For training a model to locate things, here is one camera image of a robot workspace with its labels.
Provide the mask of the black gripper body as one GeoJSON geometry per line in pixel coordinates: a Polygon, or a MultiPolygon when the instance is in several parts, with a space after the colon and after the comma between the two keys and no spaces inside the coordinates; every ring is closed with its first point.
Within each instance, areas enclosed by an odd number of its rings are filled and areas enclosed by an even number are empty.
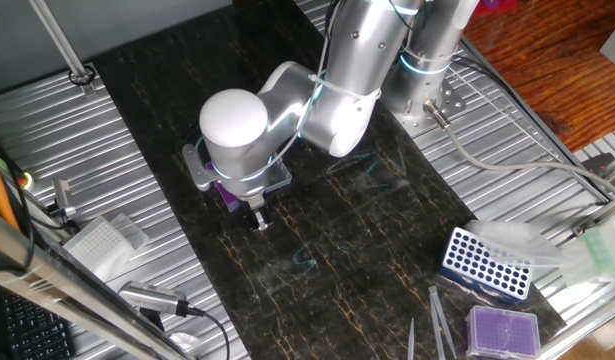
{"type": "Polygon", "coordinates": [[[263,192],[243,196],[241,197],[241,200],[246,202],[253,212],[260,211],[266,205],[263,192]]]}

